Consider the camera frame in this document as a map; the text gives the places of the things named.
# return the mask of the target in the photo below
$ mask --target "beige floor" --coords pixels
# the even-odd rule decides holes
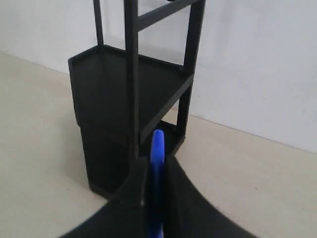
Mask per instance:
[[[0,54],[0,109],[1,238],[57,237],[105,203],[87,186],[67,75]],[[177,158],[254,234],[317,237],[316,154],[191,117]]]

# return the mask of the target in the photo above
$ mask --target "black plastic shelf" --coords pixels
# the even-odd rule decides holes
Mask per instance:
[[[175,125],[164,121],[160,121],[155,129],[164,131],[165,153],[174,155],[185,136],[177,132]],[[89,187],[91,191],[110,199],[129,175],[128,148],[89,130],[81,129],[81,133]],[[149,136],[140,146],[141,157],[150,154],[151,142],[152,137]]]
[[[126,52],[95,46],[72,57],[69,69],[79,126],[126,145]],[[193,75],[185,74],[182,66],[139,55],[140,143],[192,82]]]

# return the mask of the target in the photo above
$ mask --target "black rod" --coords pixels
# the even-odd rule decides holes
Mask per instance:
[[[187,42],[183,70],[186,73],[195,74],[196,61],[199,49],[200,35],[202,31],[206,0],[199,0],[191,6]],[[192,95],[193,84],[180,97],[177,115],[177,130],[185,135],[189,114],[189,104]]]
[[[142,16],[139,16],[139,31],[142,31],[143,29],[163,20],[164,18],[197,1],[199,0],[176,0],[153,11],[147,12]]]
[[[94,0],[96,35],[99,46],[104,45],[103,23],[101,19],[100,0]]]
[[[139,157],[138,1],[124,0],[130,168]]]

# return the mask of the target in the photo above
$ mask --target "black stand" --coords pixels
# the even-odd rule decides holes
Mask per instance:
[[[100,1],[94,0],[98,45],[69,59],[76,120],[81,128],[90,189],[106,198],[149,155],[151,134],[165,133],[165,152],[185,139],[206,0],[175,0],[138,16],[124,0],[125,48],[104,45]],[[138,32],[191,5],[184,65],[138,54]],[[161,119],[179,99],[177,125]]]

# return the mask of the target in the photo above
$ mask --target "black base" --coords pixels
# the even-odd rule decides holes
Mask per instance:
[[[176,126],[161,121],[156,129],[164,131],[165,153],[174,155],[184,142]],[[127,147],[106,137],[81,129],[89,188],[110,199],[126,180],[130,171]],[[140,156],[149,156],[152,133],[140,147]]]

